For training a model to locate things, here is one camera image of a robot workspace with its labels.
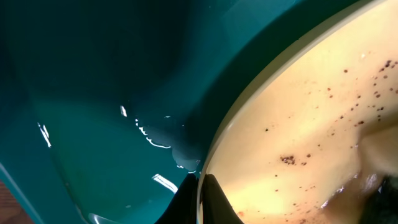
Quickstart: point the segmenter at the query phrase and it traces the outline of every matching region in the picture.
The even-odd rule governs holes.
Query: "teal plastic container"
[[[249,82],[354,2],[5,0],[0,179],[38,224],[154,223]]]

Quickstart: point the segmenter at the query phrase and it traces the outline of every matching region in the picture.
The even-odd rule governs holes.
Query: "teal surface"
[[[353,2],[5,0],[0,178],[36,223],[154,223],[153,177],[198,174],[248,83]]]

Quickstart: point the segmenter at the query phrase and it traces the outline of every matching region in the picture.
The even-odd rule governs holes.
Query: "curved edge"
[[[301,56],[306,54],[309,50],[314,48],[321,41],[331,36],[341,27],[350,23],[360,15],[368,12],[370,9],[376,7],[378,4],[386,0],[362,0],[356,2],[342,11],[331,16],[329,19],[323,21],[321,24],[308,31],[303,37],[295,41],[292,45],[280,53],[269,65],[267,65],[254,80],[244,89],[234,102],[232,107],[227,112],[222,120],[217,132],[213,138],[210,146],[210,151],[207,155],[206,161],[203,165],[201,176],[198,184],[197,192],[197,221],[203,223],[200,215],[200,195],[203,179],[206,175],[206,170],[209,166],[210,160],[213,157],[217,147],[220,145],[223,137],[228,133],[230,127],[234,124],[248,106],[285,70],[287,70],[293,63],[295,63]]]

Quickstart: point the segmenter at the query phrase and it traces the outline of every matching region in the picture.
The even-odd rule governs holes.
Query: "black object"
[[[398,178],[388,177],[366,202],[359,224],[398,224]]]
[[[196,224],[198,179],[188,174],[156,224]]]
[[[188,174],[156,224],[196,224],[197,189],[198,179],[195,175]],[[214,175],[205,176],[201,192],[203,224],[243,224]]]

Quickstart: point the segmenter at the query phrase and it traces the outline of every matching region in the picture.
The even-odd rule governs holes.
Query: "wooden surface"
[[[17,200],[0,181],[0,224],[33,224]]]

